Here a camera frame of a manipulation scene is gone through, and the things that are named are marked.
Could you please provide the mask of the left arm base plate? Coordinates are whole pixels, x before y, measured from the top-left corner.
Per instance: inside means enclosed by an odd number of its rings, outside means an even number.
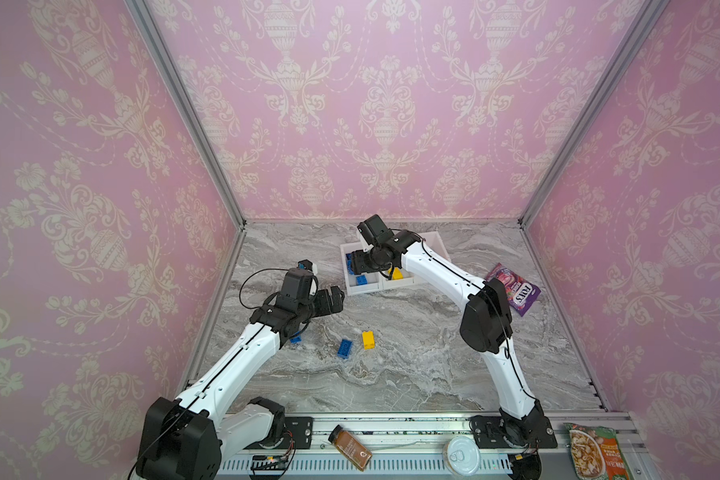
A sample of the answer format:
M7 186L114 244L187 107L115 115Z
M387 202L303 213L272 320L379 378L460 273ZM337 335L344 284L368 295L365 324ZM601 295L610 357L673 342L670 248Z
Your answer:
M289 447L309 449L312 444L314 418L286 416L275 419L270 433L261 441L247 446L248 450L286 450Z

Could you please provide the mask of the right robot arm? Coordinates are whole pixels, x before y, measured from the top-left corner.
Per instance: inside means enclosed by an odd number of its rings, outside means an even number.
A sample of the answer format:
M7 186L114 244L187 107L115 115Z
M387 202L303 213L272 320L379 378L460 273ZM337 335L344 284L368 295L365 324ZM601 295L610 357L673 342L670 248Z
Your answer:
M459 307L459 334L480 354L490 373L506 442L530 450L557 447L551 421L531 393L517 360L505 286L497 279L468 273L428 247L418 233L391 229L377 216L358 224L357 230L365 246L350 254L354 273L405 270Z

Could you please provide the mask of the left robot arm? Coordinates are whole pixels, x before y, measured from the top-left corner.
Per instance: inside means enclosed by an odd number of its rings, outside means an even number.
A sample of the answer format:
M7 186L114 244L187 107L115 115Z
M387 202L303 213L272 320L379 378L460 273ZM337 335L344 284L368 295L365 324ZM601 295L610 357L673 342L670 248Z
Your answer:
M255 308L249 324L224 356L175 399L160 397L148 408L130 479L213 479L223 461L256 443L276 444L284 431L284 407L256 397L241 411L229 408L257 371L309 322L343 310L337 286L309 293L284 307L277 292Z

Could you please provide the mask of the blue long lego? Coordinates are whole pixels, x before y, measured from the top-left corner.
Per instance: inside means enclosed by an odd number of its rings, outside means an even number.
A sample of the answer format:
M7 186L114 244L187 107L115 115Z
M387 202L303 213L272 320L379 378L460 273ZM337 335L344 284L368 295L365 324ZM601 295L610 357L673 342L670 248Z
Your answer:
M348 359L351 354L353 342L348 339L342 339L337 349L337 357L340 359Z

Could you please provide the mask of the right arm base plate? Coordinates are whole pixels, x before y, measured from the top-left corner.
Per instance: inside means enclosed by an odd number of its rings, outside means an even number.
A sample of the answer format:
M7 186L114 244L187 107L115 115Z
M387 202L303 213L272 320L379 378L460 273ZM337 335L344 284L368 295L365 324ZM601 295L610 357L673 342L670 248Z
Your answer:
M555 449L558 441L548 418L518 420L513 417L475 415L470 432L481 449Z

